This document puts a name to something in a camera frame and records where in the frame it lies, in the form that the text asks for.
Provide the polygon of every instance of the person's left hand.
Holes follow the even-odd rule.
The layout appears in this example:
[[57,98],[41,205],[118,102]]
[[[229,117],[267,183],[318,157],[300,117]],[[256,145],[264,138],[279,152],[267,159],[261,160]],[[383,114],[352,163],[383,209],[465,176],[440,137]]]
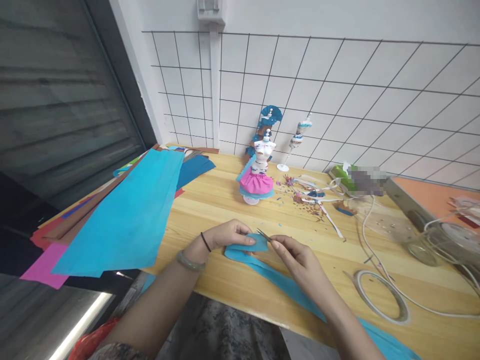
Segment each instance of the person's left hand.
[[203,236],[210,249],[213,250],[231,244],[253,245],[256,241],[245,236],[251,233],[252,230],[243,222],[232,219],[205,231]]

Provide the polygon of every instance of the dress form stand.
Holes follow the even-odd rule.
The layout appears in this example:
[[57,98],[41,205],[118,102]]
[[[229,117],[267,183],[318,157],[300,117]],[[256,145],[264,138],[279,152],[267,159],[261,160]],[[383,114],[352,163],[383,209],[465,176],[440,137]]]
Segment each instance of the dress form stand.
[[256,133],[251,139],[249,144],[250,146],[245,149],[245,160],[247,162],[255,154],[255,143],[262,140],[267,130],[271,130],[275,123],[281,122],[282,117],[282,112],[274,105],[269,105],[262,109],[260,112],[260,119],[258,120]]
[[270,132],[270,129],[267,129],[263,139],[253,143],[255,155],[237,178],[240,194],[249,205],[256,205],[261,199],[274,195],[274,181],[266,175],[269,169],[268,160],[277,146],[270,141]]
[[290,158],[290,154],[292,153],[293,149],[296,149],[300,146],[304,139],[304,133],[312,127],[312,122],[310,121],[310,116],[312,113],[310,112],[304,121],[300,121],[298,126],[296,127],[296,133],[290,140],[290,151],[288,152],[288,156],[283,164],[278,164],[276,168],[282,172],[287,172],[290,168],[287,166],[287,161]]

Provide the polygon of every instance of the pink skirt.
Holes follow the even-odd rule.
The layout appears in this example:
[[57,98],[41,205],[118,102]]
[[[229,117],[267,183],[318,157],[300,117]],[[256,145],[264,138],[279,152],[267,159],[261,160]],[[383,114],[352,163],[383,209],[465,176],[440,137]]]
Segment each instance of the pink skirt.
[[251,194],[266,194],[274,188],[274,180],[265,174],[254,174],[248,169],[240,179],[240,185]]

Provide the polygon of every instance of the patterned clothing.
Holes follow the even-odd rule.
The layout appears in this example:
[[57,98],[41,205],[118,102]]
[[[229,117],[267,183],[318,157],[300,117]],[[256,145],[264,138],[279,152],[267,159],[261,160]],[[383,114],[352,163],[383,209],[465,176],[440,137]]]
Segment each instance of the patterned clothing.
[[[278,326],[193,294],[157,359],[290,360]],[[147,360],[126,344],[109,344],[90,360]]]

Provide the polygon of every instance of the white tile wall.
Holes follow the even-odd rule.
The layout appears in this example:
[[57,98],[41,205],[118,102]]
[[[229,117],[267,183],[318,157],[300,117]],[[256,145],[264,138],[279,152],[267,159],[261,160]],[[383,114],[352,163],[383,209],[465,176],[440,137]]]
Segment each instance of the white tile wall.
[[[168,130],[213,146],[209,34],[144,36]],[[349,161],[480,189],[480,46],[228,33],[221,43],[221,152],[243,155],[261,109],[276,105],[275,163],[312,112],[293,167]]]

